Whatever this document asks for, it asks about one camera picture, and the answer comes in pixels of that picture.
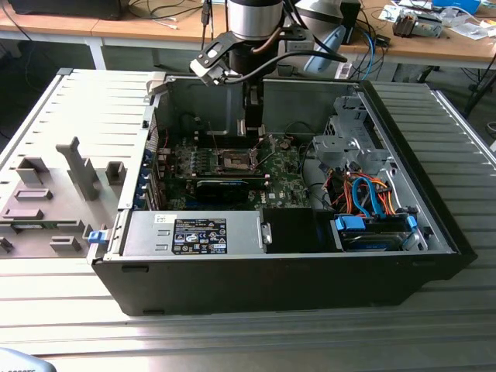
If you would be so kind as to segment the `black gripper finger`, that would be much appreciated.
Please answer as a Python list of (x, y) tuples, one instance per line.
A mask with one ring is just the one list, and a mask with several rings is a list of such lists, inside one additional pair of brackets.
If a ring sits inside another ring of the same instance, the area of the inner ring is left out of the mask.
[(244, 122), (247, 131), (256, 131), (262, 126), (264, 113), (264, 83), (252, 79), (243, 83)]

